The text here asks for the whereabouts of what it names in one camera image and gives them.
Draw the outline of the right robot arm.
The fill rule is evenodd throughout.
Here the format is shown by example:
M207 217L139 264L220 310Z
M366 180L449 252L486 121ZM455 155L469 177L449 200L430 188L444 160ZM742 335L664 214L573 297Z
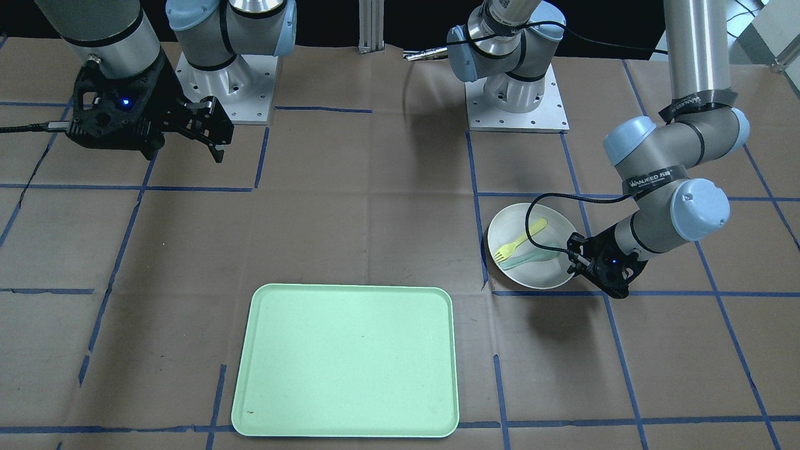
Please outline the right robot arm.
M138 1L37 6L82 59L71 119L38 129L64 132L83 148L140 152L148 161L171 132L207 146L221 163L234 121L244 119L234 105L263 90L246 58L289 55L296 40L294 1L168 1L169 28L187 65L181 74Z

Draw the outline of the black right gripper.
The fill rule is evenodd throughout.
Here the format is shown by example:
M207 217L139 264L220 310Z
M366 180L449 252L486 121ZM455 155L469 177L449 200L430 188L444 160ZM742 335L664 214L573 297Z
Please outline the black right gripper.
M234 123L213 95L188 102L163 49L145 71L125 79L109 79L103 68L90 54L78 71L70 140L89 149L140 152L151 161L171 132L202 143L215 163L223 162Z

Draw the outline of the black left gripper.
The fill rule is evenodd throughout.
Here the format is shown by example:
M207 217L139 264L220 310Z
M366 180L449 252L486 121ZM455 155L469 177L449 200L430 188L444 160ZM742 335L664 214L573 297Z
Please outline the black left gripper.
M637 252L623 253L611 232L588 238L582 234L572 234L566 245L571 262L567 272L574 277L588 279L615 299L628 298L632 282L648 264L646 260L638 259Z

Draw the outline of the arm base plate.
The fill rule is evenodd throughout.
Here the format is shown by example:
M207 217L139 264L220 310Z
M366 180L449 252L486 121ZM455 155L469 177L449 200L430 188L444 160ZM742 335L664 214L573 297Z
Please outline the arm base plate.
M186 97L198 103L214 96L234 124L266 126L271 119L280 57L239 55L228 67L200 71L189 65L185 54L176 66Z
M469 130L560 133L569 130L552 66L533 83L505 74L464 84Z

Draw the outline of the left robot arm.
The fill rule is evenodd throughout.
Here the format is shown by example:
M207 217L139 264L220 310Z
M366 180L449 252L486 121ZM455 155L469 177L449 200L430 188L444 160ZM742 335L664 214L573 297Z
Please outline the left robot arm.
M637 210L596 236L574 232L563 243L541 243L524 227L522 241L536 254L566 256L566 273L582 276L612 298L658 254L699 241L721 229L731 206L724 191L688 170L744 146L751 125L734 107L726 49L724 8L714 1L663 3L671 103L659 116L620 124L603 148L622 180L622 199ZM555 49L568 32L565 17L543 1L485 1L466 24L446 37L449 65L463 82L486 80L494 104L512 113L529 111L511 88L540 86Z

